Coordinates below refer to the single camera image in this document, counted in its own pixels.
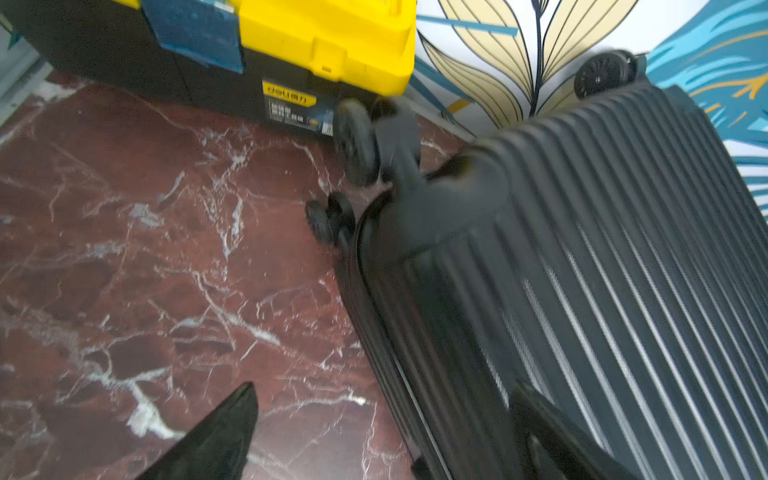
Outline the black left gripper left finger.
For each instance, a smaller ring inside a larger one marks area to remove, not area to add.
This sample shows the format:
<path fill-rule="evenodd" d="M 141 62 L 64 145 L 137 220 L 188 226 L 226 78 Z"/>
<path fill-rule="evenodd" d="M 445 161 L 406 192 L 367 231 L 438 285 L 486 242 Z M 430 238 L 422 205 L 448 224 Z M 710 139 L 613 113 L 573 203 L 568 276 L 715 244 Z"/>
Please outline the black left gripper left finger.
<path fill-rule="evenodd" d="M 244 382 L 139 477 L 240 479 L 257 419 L 254 384 Z"/>

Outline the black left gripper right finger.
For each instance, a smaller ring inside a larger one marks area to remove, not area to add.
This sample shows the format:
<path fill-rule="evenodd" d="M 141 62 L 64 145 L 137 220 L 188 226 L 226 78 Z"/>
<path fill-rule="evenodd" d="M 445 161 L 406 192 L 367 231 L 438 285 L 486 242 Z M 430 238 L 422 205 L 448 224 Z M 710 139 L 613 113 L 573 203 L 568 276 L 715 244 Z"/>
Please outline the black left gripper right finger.
<path fill-rule="evenodd" d="M 635 475 L 565 417 L 531 384 L 519 381 L 510 394 L 509 414 L 520 468 L 526 479 L 539 479 L 544 464 L 540 445 L 567 479 L 633 479 Z"/>

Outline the black hard-shell suitcase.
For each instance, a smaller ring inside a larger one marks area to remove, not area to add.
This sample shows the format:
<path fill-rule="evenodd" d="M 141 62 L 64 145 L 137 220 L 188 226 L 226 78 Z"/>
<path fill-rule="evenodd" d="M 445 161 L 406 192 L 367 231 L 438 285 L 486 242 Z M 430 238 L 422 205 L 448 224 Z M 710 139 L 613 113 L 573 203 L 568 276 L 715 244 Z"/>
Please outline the black hard-shell suitcase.
<path fill-rule="evenodd" d="M 305 207 L 418 479 L 526 479 L 525 381 L 635 475 L 767 475 L 767 225 L 704 111 L 613 50 L 575 106 L 420 168 L 401 97 Z"/>

